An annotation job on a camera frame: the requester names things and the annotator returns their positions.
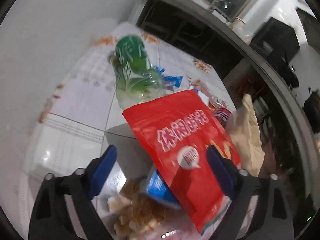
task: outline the beige bag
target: beige bag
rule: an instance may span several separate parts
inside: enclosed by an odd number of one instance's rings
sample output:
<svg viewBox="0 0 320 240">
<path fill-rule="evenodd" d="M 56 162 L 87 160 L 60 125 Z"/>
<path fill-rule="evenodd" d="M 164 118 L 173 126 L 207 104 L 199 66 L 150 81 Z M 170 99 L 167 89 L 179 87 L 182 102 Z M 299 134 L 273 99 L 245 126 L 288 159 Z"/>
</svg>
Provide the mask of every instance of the beige bag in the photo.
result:
<svg viewBox="0 0 320 240">
<path fill-rule="evenodd" d="M 260 130 L 250 95 L 244 94 L 243 106 L 228 118 L 225 130 L 238 149 L 241 168 L 252 176 L 258 176 L 263 164 Z"/>
</svg>

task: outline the white tablecloth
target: white tablecloth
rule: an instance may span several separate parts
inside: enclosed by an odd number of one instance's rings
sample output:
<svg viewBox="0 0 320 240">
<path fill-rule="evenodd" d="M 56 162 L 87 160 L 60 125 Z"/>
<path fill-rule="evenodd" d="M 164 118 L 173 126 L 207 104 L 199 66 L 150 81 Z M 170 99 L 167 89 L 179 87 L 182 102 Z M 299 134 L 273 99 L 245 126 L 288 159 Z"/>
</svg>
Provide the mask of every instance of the white tablecloth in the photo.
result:
<svg viewBox="0 0 320 240">
<path fill-rule="evenodd" d="M 122 23 L 110 33 L 117 40 L 131 34 L 142 37 L 143 31 L 132 24 Z M 192 56 L 163 41 L 145 41 L 145 47 L 151 63 L 165 68 L 164 74 L 184 76 L 181 87 L 175 92 L 186 90 L 188 79 L 201 79 L 215 96 L 227 103 L 229 110 L 235 110 L 213 68 L 207 67 L 206 72 L 198 69 Z M 122 116 L 115 96 L 115 74 L 107 60 L 113 50 L 115 45 L 92 46 L 63 81 L 65 87 L 58 91 L 61 98 L 54 100 L 47 119 L 34 129 L 19 188 L 25 239 L 33 203 L 45 174 L 52 172 L 57 177 L 70 175 L 75 169 L 86 167 L 92 159 L 100 157 L 108 145 L 115 145 L 118 149 L 117 163 L 103 194 L 92 200 L 98 215 L 104 220 L 108 217 L 105 196 L 111 191 L 119 191 L 126 178 L 136 178 L 150 171 L 152 161 Z"/>
</svg>

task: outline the faucet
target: faucet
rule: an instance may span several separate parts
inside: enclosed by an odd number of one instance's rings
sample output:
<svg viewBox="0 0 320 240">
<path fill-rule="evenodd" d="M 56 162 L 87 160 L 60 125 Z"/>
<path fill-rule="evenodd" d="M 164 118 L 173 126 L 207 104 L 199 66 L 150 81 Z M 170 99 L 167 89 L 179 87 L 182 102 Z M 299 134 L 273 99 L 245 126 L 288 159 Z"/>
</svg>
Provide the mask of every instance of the faucet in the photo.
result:
<svg viewBox="0 0 320 240">
<path fill-rule="evenodd" d="M 228 8 L 228 2 L 226 1 L 226 0 L 217 0 L 217 1 L 215 1 L 215 2 L 213 2 L 213 3 L 211 3 L 210 4 L 210 6 L 209 6 L 209 8 L 208 8 L 208 11 L 209 12 L 213 12 L 214 11 L 214 5 L 215 5 L 215 3 L 217 3 L 217 2 L 224 2 L 224 8 L 225 9 L 227 9 Z"/>
</svg>

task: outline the silver bolt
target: silver bolt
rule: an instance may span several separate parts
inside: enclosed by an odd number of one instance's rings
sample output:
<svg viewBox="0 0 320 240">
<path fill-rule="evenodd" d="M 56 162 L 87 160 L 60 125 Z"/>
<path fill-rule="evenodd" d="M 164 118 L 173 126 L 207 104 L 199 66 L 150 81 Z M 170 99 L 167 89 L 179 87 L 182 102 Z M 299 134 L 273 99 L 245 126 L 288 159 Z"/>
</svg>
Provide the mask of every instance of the silver bolt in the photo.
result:
<svg viewBox="0 0 320 240">
<path fill-rule="evenodd" d="M 240 173 L 242 176 L 248 176 L 248 174 L 249 174 L 246 170 L 243 170 L 243 169 L 239 170 L 239 173 Z"/>
<path fill-rule="evenodd" d="M 82 174 L 84 174 L 84 168 L 76 169 L 76 175 L 82 175 Z"/>
<path fill-rule="evenodd" d="M 46 180 L 50 180 L 54 177 L 54 175 L 52 173 L 48 173 L 47 175 L 44 176 L 44 179 Z"/>
<path fill-rule="evenodd" d="M 270 178 L 273 179 L 273 180 L 278 180 L 279 179 L 279 177 L 276 174 L 271 174 Z"/>
</svg>

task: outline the red snack bag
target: red snack bag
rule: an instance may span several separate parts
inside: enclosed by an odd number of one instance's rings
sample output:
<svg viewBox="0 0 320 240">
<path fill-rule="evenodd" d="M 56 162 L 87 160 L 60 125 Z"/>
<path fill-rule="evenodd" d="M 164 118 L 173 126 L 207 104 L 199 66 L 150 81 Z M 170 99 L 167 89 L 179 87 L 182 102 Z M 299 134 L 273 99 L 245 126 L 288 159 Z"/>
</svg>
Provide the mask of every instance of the red snack bag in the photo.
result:
<svg viewBox="0 0 320 240">
<path fill-rule="evenodd" d="M 223 192 L 206 159 L 215 145 L 239 167 L 240 156 L 194 90 L 138 104 L 123 112 L 162 178 L 203 232 L 221 208 Z"/>
</svg>

